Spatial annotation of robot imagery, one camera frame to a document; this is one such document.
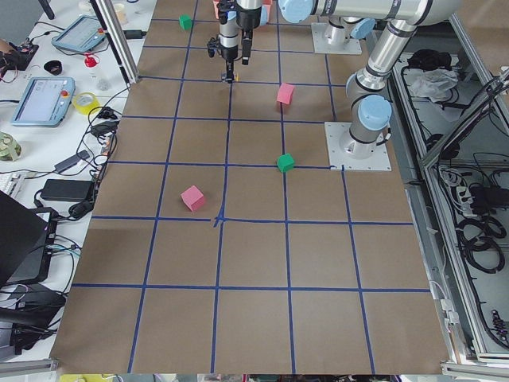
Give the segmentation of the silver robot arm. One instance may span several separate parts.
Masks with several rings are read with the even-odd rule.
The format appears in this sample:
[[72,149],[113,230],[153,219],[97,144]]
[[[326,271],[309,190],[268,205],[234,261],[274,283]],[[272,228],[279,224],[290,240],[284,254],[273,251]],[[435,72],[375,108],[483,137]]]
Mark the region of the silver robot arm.
[[[260,15],[247,20],[248,29],[239,27],[242,15],[234,10],[220,10],[217,18],[220,22],[219,33],[207,43],[210,57],[220,56],[226,65],[226,72],[221,80],[233,83],[238,80],[235,73],[235,62],[249,65],[252,50],[252,27],[265,25],[266,9],[260,8]],[[311,25],[310,37],[313,39],[313,52],[316,54],[359,55],[362,53],[360,41],[366,38],[375,26],[372,18],[339,18],[331,16],[325,23],[314,22]]]
[[[282,16],[300,23],[311,15],[337,18],[343,23],[375,19],[386,27],[364,68],[353,74],[346,87],[352,124],[340,137],[344,153],[355,159],[372,156],[377,139],[389,123],[392,107],[379,93],[408,41],[422,25],[442,22],[458,10],[459,1],[280,1]],[[262,2],[221,1],[217,6],[220,31],[207,43],[210,57],[226,64],[224,81],[235,80],[234,63],[249,63],[253,32],[261,24]]]

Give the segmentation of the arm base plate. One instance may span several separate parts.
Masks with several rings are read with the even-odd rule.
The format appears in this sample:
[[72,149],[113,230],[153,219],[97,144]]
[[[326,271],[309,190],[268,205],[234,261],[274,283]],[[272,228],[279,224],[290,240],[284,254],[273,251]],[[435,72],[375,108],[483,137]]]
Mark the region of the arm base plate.
[[318,54],[360,55],[359,39],[351,37],[353,25],[338,28],[328,23],[311,24],[314,52]]
[[391,171],[383,133],[372,143],[357,142],[350,135],[351,123],[326,122],[324,132],[327,142],[329,168],[346,171]]

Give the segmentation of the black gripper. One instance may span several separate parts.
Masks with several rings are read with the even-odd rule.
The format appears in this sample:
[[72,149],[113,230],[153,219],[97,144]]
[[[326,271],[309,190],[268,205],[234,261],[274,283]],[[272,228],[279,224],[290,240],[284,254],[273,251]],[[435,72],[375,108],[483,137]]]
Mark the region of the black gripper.
[[253,30],[260,26],[262,7],[255,9],[244,9],[237,6],[235,0],[219,0],[217,15],[220,22],[228,22],[236,17],[237,25],[243,31]]
[[[251,48],[253,40],[253,30],[244,29],[242,31],[242,65],[249,65],[251,58]],[[225,83],[234,83],[238,80],[238,75],[235,71],[235,60],[238,59],[238,46],[226,47],[220,46],[221,57],[225,60],[225,72],[222,74],[221,79]]]

